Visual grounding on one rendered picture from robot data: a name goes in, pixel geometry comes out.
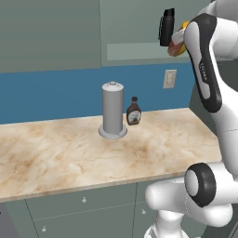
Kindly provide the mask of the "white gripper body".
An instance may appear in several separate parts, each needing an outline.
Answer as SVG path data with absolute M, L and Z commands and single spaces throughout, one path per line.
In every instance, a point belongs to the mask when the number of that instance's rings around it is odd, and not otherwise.
M 174 45 L 178 45 L 184 41 L 184 32 L 184 29 L 180 29 L 172 35 L 171 41 Z

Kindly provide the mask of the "orange honey bottle yellow cap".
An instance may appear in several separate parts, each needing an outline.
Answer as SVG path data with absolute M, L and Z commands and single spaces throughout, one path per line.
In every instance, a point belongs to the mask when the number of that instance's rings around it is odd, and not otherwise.
M 186 30 L 188 24 L 189 24 L 188 21 L 184 21 L 182 23 L 180 29 Z M 170 56 L 177 57 L 177 56 L 183 54 L 185 51 L 186 51 L 186 47 L 185 47 L 184 41 L 178 45 L 174 45 L 173 42 L 170 40 L 169 45 L 168 45 L 168 50 L 167 50 L 167 53 Z

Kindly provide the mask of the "brown chocolate syrup bottle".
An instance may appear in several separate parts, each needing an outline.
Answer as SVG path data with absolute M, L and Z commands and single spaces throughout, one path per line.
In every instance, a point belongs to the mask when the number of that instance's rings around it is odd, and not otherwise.
M 138 98 L 133 97 L 130 106 L 126 110 L 126 120 L 130 126 L 138 125 L 141 118 L 141 109 L 138 106 Z

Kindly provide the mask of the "grey paper towel holder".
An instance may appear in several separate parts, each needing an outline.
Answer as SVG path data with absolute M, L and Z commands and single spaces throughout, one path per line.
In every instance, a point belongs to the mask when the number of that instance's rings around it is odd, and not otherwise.
M 124 86 L 111 81 L 102 86 L 103 122 L 99 134 L 106 139 L 120 139 L 127 133 L 123 123 Z

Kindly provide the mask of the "grey-green narrow drawer front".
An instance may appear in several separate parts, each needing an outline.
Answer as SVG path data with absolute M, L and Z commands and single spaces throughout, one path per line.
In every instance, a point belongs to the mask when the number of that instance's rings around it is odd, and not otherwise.
M 159 179 L 159 182 L 177 182 L 177 183 L 182 183 L 183 178 L 179 177 L 179 178 L 169 178 L 166 180 L 163 179 Z M 145 201 L 145 190 L 146 188 L 155 183 L 155 180 L 148 180 L 148 181 L 143 181 L 143 182 L 139 182 L 138 183 L 138 187 L 137 187 L 137 198 L 136 198 L 136 203 L 143 203 Z

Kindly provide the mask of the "grey-green narrow cabinet door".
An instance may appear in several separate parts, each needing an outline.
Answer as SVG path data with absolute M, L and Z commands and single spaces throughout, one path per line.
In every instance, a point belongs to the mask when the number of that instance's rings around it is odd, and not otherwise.
M 141 210 L 146 211 L 145 215 L 141 214 Z M 133 238 L 144 238 L 145 232 L 155 222 L 156 211 L 150 209 L 145 202 L 136 203 L 135 216 L 134 216 L 134 227 L 133 227 Z

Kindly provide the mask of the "grey-green wide drawer front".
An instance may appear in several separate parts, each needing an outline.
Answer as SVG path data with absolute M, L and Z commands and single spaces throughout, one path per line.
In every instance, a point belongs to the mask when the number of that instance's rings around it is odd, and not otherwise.
M 27 199 L 26 204 L 34 220 L 132 205 L 136 197 L 135 183 L 105 188 L 68 192 Z

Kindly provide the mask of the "grey-green deep drawer front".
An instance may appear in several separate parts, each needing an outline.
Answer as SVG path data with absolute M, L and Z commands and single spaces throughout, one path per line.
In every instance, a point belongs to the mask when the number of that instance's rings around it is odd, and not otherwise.
M 33 223 L 39 238 L 132 238 L 134 205 L 43 218 Z

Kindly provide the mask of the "dark grey dishwasher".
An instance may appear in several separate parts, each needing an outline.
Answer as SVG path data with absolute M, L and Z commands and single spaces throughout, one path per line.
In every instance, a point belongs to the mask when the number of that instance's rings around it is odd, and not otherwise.
M 4 204 L 0 204 L 0 238 L 19 238 Z

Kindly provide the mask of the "white wall outlet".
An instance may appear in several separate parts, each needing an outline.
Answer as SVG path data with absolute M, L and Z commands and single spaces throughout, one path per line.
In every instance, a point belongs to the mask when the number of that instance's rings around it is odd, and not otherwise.
M 176 70 L 165 71 L 164 88 L 173 88 L 175 86 L 176 75 Z

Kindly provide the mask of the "grey-green open wall cabinet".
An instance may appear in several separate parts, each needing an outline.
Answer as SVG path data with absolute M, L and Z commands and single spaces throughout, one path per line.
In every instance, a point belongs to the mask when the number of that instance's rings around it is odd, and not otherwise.
M 175 29 L 196 12 L 192 0 L 99 0 L 103 66 L 184 61 L 169 57 L 160 46 L 160 18 L 175 9 Z

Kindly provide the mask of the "grey-green wall cabinet door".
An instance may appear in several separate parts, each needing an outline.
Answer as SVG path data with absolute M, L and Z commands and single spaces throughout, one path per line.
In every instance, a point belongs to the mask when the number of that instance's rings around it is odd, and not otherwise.
M 0 0 L 0 73 L 99 66 L 99 0 Z

